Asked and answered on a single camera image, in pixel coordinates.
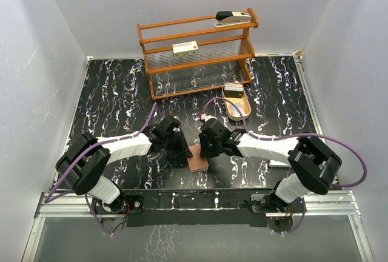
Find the wooden shelf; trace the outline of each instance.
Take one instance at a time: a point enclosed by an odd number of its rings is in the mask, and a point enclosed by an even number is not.
[[[234,73],[239,74],[237,77],[231,77],[231,82],[248,83],[252,82],[250,74],[246,66],[246,59],[255,56],[255,51],[249,41],[249,28],[256,28],[259,24],[255,12],[248,8],[243,12],[249,12],[252,15],[251,22],[245,24],[230,25],[225,27],[215,27],[215,15],[203,16],[200,18],[183,19],[180,21],[163,22],[159,24],[138,25],[139,43],[144,54],[145,70],[149,77],[151,94],[153,99],[182,95],[205,89],[214,89],[221,87],[223,83],[220,80],[206,84],[200,81],[201,85],[191,87],[189,89],[175,83],[174,86],[178,89],[167,89],[164,93],[158,89],[154,89],[155,85],[159,85],[155,79],[161,79],[166,75],[168,77],[179,74],[180,70],[184,70],[185,77],[190,78],[191,73],[195,73],[195,69],[208,67],[211,65],[236,61],[239,63],[239,71]],[[231,30],[242,30],[241,35],[237,36],[222,36],[223,32]],[[153,42],[163,42],[172,39],[181,39],[188,37],[196,37],[201,35],[214,35],[215,38],[205,41],[197,41],[199,53],[197,55],[184,56],[180,58],[174,57],[172,46],[158,47],[155,49],[147,49],[146,44]],[[212,73],[208,70],[203,79],[210,79]],[[175,77],[180,83],[185,82],[185,78]]]

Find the white wall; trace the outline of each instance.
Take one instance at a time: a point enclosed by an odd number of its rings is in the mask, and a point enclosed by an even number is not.
[[[20,261],[86,58],[55,0],[0,0],[0,260]]]
[[[354,188],[377,261],[388,260],[388,0],[330,0],[303,53],[324,133],[353,145],[369,175]],[[342,183],[361,176],[342,149]]]
[[[252,30],[257,53],[303,49],[329,0],[56,0],[87,56],[141,56],[137,24],[253,7],[260,26]]]

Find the small box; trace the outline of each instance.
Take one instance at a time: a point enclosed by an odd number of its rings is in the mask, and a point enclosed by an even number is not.
[[[196,44],[196,41],[174,44],[172,45],[172,51],[174,53],[174,57],[177,58],[199,54],[199,49],[198,45]]]

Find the aluminum frame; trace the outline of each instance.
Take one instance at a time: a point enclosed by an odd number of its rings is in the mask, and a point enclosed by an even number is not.
[[[304,69],[302,67],[299,56],[296,53],[288,54],[256,54],[255,56],[292,56],[295,61],[296,69],[301,80],[302,88],[309,106],[310,114],[318,133],[322,133],[321,125],[316,114],[315,106],[313,105],[307,81],[304,76]],[[47,194],[43,194],[39,202],[32,231],[28,239],[22,262],[30,262],[35,259],[36,251],[38,249],[39,241],[44,228],[46,218],[53,217],[84,217],[93,218],[89,212],[84,196],[77,196],[74,193],[66,195],[62,198],[54,200],[50,204],[44,204],[43,200]],[[372,251],[361,223],[360,211],[356,203],[355,197],[351,190],[334,190],[329,191],[327,195],[321,196],[316,194],[306,195],[304,197],[306,202],[306,215],[347,215],[349,217],[350,225],[353,230],[358,250],[362,261],[374,262]],[[283,216],[280,213],[267,213],[267,217]],[[122,215],[104,215],[104,218],[122,218]]]

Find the floor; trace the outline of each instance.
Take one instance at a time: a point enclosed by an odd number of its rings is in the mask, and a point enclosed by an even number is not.
[[[276,136],[315,131],[292,56],[257,57],[249,59],[248,66],[253,78],[252,85],[246,87],[253,110],[247,120],[250,129]],[[227,63],[224,71],[228,69],[233,67]],[[192,77],[192,84],[199,81],[196,77],[200,75]],[[160,89],[166,85],[170,83],[160,83]],[[181,121],[191,146],[199,143],[199,114],[214,96],[221,96],[221,90],[166,98],[157,104],[165,115]],[[82,132],[105,137],[134,132],[144,124],[152,105],[141,59],[90,61],[69,144]],[[219,102],[210,105],[208,113],[231,130],[240,125],[229,121]],[[107,166],[104,175],[122,189],[221,189],[272,188],[291,172],[271,169],[261,158],[223,155],[209,163],[208,171],[190,173],[186,160],[170,161],[161,152],[117,161]]]

